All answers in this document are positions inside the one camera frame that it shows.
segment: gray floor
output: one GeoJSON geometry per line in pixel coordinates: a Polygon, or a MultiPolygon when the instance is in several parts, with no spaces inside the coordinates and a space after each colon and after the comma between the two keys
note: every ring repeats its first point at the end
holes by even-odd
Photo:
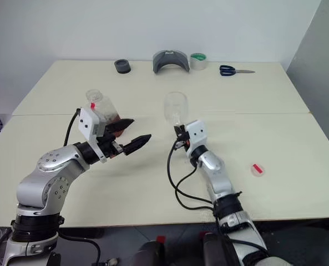
{"type": "MultiPolygon", "coordinates": [[[[99,228],[98,231],[98,238],[95,241],[102,250],[101,260],[116,257],[120,258],[120,266],[129,266],[133,254],[140,246],[147,241],[155,240],[157,236],[166,236],[166,257],[169,261],[200,256],[200,233],[215,232],[216,229],[214,224],[180,224],[110,227],[99,228]]],[[[329,231],[325,229],[293,227],[263,233],[263,238],[272,255],[294,265],[329,266],[329,231]]],[[[1,247],[0,258],[3,257],[3,250],[4,247],[1,247]]],[[[62,266],[90,266],[96,259],[94,247],[87,243],[70,242],[60,238],[55,251],[62,255],[62,266]]]]}

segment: scissor blade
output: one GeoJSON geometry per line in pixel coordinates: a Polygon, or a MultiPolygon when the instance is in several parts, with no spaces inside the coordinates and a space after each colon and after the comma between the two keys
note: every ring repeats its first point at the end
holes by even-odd
{"type": "Polygon", "coordinates": [[[252,70],[236,70],[236,73],[255,73],[255,71],[252,71],[252,70]]]}

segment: scissors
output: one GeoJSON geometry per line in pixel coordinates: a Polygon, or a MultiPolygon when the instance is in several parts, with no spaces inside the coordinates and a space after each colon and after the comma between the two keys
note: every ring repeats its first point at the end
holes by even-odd
{"type": "Polygon", "coordinates": [[[236,70],[233,66],[230,65],[221,65],[220,74],[221,76],[233,76],[236,73],[255,73],[252,70],[236,70]]]}

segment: transparent bottle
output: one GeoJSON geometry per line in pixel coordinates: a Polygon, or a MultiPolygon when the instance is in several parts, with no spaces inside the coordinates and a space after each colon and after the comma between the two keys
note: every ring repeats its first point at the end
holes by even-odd
{"type": "MultiPolygon", "coordinates": [[[[86,93],[90,108],[102,114],[109,123],[120,120],[120,116],[109,97],[104,96],[99,90],[88,90],[86,93]]],[[[119,137],[122,131],[115,132],[114,135],[119,137]]]]}

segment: tape roll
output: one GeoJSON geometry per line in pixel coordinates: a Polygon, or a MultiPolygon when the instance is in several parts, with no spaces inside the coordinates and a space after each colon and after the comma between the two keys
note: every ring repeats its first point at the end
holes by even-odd
{"type": "Polygon", "coordinates": [[[206,68],[206,55],[195,53],[190,55],[190,67],[195,70],[203,70],[206,68]]]}

